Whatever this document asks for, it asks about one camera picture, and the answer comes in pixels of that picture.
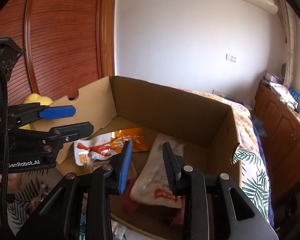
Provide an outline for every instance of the cabinet door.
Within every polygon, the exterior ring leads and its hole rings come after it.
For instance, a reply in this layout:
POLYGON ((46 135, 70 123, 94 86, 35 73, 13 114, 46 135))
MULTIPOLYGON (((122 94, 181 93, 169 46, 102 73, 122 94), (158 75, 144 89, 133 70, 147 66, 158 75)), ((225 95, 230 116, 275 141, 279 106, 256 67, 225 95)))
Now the cabinet door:
POLYGON ((270 177, 291 150, 293 139, 299 130, 297 120, 288 111, 288 109, 282 111, 273 135, 265 147, 265 158, 270 177))
POLYGON ((267 103, 267 96, 268 96, 269 90, 262 84, 259 84, 256 96, 255 96, 255 106, 254 106, 254 112, 259 120, 262 119, 264 115, 264 110, 267 103))
POLYGON ((288 156, 278 166, 270 178, 274 199, 280 198, 286 191, 300 181, 300 133, 292 139, 295 143, 288 156))
POLYGON ((279 99, 273 94, 269 93, 266 99, 266 107, 263 114, 262 126, 267 133, 267 141, 272 137, 274 129, 280 119, 281 110, 284 105, 279 101, 279 99))

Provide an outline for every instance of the cardboard box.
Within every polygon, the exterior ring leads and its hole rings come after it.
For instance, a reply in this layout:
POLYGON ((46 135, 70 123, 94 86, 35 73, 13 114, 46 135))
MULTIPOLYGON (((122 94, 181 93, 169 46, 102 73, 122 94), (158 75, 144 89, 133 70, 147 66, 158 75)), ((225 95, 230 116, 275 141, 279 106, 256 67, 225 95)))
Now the cardboard box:
MULTIPOLYGON (((187 165, 205 174, 228 173, 239 185, 241 162, 232 164, 239 135, 232 108, 213 99, 182 90, 119 76, 106 77, 79 89, 74 101, 63 97, 51 106, 73 105, 74 117, 34 123, 36 130, 86 122, 94 125, 93 136, 127 128, 141 127, 145 141, 152 145, 158 133, 185 142, 187 165)), ((58 170, 84 173, 73 158, 72 143, 59 152, 58 170)), ((132 160, 140 173, 149 152, 134 153, 132 160)), ((142 205, 132 214, 124 214, 121 197, 111 196, 111 215, 123 225, 155 239, 181 239, 182 228, 172 228, 163 220, 171 212, 163 206, 142 205)))

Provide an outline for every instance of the light switch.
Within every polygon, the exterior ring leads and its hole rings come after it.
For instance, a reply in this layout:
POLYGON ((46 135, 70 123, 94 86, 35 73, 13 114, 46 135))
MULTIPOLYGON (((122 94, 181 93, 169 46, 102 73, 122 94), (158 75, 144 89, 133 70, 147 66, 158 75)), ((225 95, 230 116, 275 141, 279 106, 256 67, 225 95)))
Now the light switch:
POLYGON ((226 59, 232 61, 232 55, 227 54, 226 59))

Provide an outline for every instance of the floral bedspread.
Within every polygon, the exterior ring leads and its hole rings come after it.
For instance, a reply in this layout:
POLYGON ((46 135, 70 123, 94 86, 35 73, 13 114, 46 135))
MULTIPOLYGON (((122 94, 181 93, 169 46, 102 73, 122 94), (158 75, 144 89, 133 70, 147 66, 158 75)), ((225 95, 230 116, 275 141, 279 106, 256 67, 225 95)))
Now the floral bedspread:
POLYGON ((242 184, 239 186, 269 222, 269 177, 259 153, 258 141, 253 132, 249 110, 238 103, 217 95, 186 91, 220 101, 232 107, 240 135, 240 145, 233 157, 233 163, 239 160, 242 163, 242 184))

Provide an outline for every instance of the chicken feet snack package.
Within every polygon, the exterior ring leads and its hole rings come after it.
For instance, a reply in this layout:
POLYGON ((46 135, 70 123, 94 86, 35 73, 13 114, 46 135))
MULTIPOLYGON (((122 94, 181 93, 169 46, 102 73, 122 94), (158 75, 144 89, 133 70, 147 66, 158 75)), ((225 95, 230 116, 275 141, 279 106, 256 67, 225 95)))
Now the chicken feet snack package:
POLYGON ((147 151, 148 145, 143 139, 141 128, 119 130, 105 133, 94 137, 91 140, 77 140, 74 142, 74 158, 77 165, 83 166, 100 160, 105 161, 112 155, 121 152, 126 140, 132 141, 132 151, 147 151))
POLYGON ((170 142, 174 154, 183 157, 184 144, 168 135, 158 134, 152 145, 147 163, 133 185, 130 197, 142 204, 181 208, 181 197, 174 196, 169 189, 162 157, 164 142, 170 142))

